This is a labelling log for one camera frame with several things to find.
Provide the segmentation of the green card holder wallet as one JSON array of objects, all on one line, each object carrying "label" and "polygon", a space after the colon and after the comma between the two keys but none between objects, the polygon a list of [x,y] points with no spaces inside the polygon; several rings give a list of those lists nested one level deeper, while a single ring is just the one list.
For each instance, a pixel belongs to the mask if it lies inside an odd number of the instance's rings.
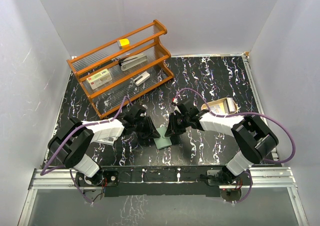
[{"label": "green card holder wallet", "polygon": [[170,147],[172,145],[172,141],[171,141],[170,137],[165,136],[167,128],[163,126],[163,127],[157,128],[156,130],[160,135],[159,138],[154,139],[154,143],[155,143],[157,150],[162,150],[167,147]]}]

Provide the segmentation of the white blue patterned card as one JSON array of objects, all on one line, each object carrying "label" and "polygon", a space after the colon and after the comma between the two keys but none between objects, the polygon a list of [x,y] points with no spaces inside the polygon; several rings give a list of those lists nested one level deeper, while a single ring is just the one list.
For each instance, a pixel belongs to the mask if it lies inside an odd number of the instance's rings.
[{"label": "white blue patterned card", "polygon": [[223,115],[225,113],[224,108],[220,107],[219,104],[212,105],[210,107],[211,111],[217,115]]}]

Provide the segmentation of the beige card tray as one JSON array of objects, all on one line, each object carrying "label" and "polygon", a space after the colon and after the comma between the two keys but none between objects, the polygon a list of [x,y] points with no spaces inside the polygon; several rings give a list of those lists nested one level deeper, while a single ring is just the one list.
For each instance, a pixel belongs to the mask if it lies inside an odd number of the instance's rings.
[{"label": "beige card tray", "polygon": [[231,97],[210,101],[207,104],[209,109],[217,115],[232,115],[239,110],[238,105]]}]

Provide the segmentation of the stack of cards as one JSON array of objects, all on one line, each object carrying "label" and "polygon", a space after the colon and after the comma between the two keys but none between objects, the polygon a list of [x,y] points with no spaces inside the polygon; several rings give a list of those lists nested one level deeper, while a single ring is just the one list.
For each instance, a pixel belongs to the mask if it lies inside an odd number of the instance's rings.
[{"label": "stack of cards", "polygon": [[230,114],[234,114],[238,111],[238,107],[235,104],[234,100],[231,97],[227,97],[224,102],[223,102],[223,106],[224,106],[224,111],[226,114],[230,115]]}]

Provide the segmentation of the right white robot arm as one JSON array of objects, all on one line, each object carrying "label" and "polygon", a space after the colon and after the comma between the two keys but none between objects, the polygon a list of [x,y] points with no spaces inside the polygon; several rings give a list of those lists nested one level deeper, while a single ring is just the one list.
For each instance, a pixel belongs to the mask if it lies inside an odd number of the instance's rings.
[{"label": "right white robot arm", "polygon": [[258,115],[213,115],[208,109],[199,110],[190,100],[178,103],[174,98],[174,112],[169,114],[166,137],[184,134],[191,127],[195,130],[218,132],[235,139],[239,152],[209,180],[233,185],[241,174],[255,164],[260,164],[279,144],[279,140]]}]

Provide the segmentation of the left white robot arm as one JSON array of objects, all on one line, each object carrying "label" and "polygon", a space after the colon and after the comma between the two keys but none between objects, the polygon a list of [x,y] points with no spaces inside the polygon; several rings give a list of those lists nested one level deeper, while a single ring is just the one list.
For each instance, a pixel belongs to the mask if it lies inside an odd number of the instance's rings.
[{"label": "left white robot arm", "polygon": [[87,155],[90,144],[99,140],[114,139],[135,132],[142,139],[159,139],[152,119],[146,108],[132,105],[128,111],[121,112],[110,119],[81,121],[72,117],[61,127],[48,143],[52,159],[58,159],[67,169],[83,174],[93,186],[103,181],[103,170],[97,162]]}]

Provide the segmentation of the white paper card with code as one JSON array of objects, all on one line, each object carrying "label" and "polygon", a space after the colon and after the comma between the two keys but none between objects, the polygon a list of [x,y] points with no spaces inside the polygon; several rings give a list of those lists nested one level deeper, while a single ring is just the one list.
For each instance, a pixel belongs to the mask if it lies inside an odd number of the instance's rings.
[{"label": "white paper card with code", "polygon": [[118,137],[107,137],[107,138],[101,138],[101,139],[97,140],[96,142],[100,143],[100,144],[112,146],[116,142],[117,139],[118,139]]}]

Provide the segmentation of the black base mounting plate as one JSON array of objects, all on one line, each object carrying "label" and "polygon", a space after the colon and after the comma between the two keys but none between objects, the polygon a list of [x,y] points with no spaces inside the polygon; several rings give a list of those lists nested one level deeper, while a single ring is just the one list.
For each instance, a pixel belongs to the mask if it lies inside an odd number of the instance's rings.
[{"label": "black base mounting plate", "polygon": [[191,196],[219,197],[223,189],[244,189],[250,178],[242,173],[226,181],[222,166],[107,166],[105,197],[120,196]]}]

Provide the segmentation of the small white stapler remover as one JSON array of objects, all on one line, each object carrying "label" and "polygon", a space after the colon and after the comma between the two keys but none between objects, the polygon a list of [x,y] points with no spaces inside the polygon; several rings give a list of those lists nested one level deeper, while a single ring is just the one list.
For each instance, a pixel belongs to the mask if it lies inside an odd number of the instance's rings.
[{"label": "small white stapler remover", "polygon": [[147,71],[144,71],[142,74],[137,76],[133,81],[135,85],[138,87],[143,84],[146,80],[150,78],[150,74]]}]

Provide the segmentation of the orange wooden three-tier rack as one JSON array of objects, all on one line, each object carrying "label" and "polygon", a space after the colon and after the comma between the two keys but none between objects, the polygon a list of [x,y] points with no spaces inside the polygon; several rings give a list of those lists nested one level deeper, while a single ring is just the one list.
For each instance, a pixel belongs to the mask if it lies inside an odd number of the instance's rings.
[{"label": "orange wooden three-tier rack", "polygon": [[157,19],[87,53],[67,60],[100,119],[119,109],[124,96],[136,100],[174,78],[165,65],[171,57]]}]

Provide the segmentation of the white staples box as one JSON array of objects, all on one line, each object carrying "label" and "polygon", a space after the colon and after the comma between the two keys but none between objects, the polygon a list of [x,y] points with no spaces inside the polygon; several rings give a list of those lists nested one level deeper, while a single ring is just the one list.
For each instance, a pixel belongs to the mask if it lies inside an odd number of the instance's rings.
[{"label": "white staples box", "polygon": [[88,77],[86,81],[88,82],[89,86],[95,90],[98,87],[110,82],[112,80],[111,73],[108,69],[104,69],[100,72],[95,73],[94,75]]}]

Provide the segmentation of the grey black stapler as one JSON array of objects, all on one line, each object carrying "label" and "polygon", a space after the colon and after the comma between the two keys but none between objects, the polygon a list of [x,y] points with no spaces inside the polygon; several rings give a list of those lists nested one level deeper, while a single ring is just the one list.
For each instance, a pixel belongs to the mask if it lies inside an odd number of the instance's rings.
[{"label": "grey black stapler", "polygon": [[120,66],[120,69],[124,72],[135,66],[145,63],[147,60],[148,58],[144,53],[139,53],[133,56],[121,58],[118,61],[118,65]]}]

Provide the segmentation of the yellow grey tape measure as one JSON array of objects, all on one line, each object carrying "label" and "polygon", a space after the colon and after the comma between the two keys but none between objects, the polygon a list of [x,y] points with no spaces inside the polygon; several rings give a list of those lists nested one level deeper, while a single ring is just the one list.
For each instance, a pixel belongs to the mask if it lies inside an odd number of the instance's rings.
[{"label": "yellow grey tape measure", "polygon": [[128,38],[122,38],[117,41],[117,44],[119,48],[122,50],[130,46],[130,41]]}]

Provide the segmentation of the aluminium frame rail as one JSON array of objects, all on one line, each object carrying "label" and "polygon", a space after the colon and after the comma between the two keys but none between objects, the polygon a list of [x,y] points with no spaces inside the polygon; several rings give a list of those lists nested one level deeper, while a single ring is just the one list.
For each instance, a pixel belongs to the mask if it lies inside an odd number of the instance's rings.
[{"label": "aluminium frame rail", "polygon": [[[249,64],[249,52],[246,51],[242,54],[242,60],[249,78],[258,112],[264,114]],[[271,164],[263,164],[262,166],[252,169],[251,172],[253,173],[253,186],[256,188],[286,188],[297,224],[299,226],[308,226],[309,223],[298,194],[298,186],[291,168],[284,167],[283,164],[275,165],[277,167],[271,167]]]}]

